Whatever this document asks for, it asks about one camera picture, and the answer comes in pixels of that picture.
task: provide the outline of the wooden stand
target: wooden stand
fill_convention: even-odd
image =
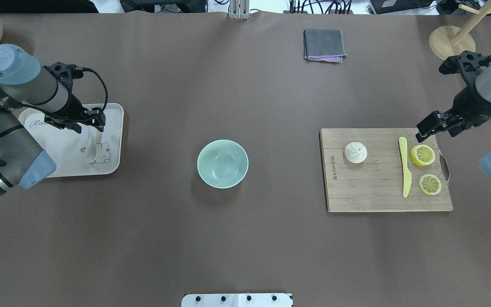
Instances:
[[[472,16],[461,29],[454,26],[442,26],[429,35],[429,46],[441,60],[446,60],[449,56],[458,55],[464,50],[475,51],[475,41],[469,35],[469,32],[486,15],[491,14],[491,0],[488,0],[480,10],[472,9],[463,4],[460,4],[459,8],[472,12],[475,16]]]

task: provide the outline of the light blue robot joint cap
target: light blue robot joint cap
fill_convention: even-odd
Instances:
[[[18,185],[27,190],[55,171],[56,163],[54,163],[47,151],[43,149],[24,173]]]
[[[20,85],[30,82],[41,72],[41,65],[36,58],[21,47],[11,43],[0,45],[0,83]]]

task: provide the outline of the light green bowl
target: light green bowl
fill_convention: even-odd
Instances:
[[[216,188],[229,188],[244,179],[249,159],[237,142],[216,140],[202,149],[196,166],[205,183]]]

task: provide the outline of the white tray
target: white tray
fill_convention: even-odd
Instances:
[[[102,106],[84,105],[87,109]],[[56,171],[49,177],[106,175],[116,171],[121,163],[124,110],[117,103],[108,103],[104,113],[104,131],[96,144],[98,154],[90,163],[84,160],[83,152],[92,127],[81,124],[81,134],[68,129],[60,130],[45,123],[45,115],[34,109],[22,111],[18,120],[56,163]]]

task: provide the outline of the round wooden base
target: round wooden base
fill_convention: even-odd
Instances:
[[[434,29],[429,35],[429,47],[441,60],[446,60],[449,56],[458,55],[464,50],[475,52],[475,41],[469,34],[465,35],[462,41],[455,46],[450,43],[450,40],[456,36],[458,31],[458,27],[442,26]]]

